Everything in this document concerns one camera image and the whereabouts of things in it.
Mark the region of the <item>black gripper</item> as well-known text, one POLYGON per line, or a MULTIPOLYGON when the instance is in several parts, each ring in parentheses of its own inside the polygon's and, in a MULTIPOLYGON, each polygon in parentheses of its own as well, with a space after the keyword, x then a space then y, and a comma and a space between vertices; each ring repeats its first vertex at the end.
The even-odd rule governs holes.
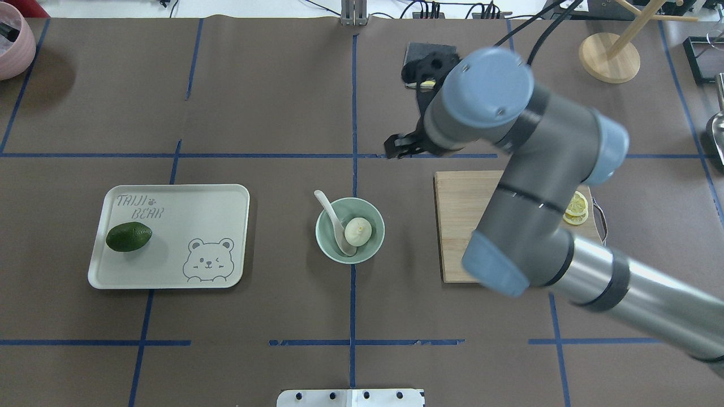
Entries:
POLYGON ((385 157, 388 159, 402 159, 406 155, 417 155, 433 152, 436 149, 426 132, 413 131, 408 134, 395 134, 383 142, 385 157))

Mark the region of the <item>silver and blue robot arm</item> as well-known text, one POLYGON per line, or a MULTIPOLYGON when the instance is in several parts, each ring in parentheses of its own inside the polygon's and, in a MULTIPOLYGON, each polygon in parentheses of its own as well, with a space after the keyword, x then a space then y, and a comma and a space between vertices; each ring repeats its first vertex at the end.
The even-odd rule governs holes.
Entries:
POLYGON ((580 185, 604 183, 622 165, 628 132, 595 109, 536 84, 509 49, 460 58, 431 52, 403 66, 420 119, 390 136, 388 158, 455 154, 474 141, 510 155, 461 263, 485 288, 510 297, 547 288, 605 314, 722 376, 722 300, 561 226, 580 185))

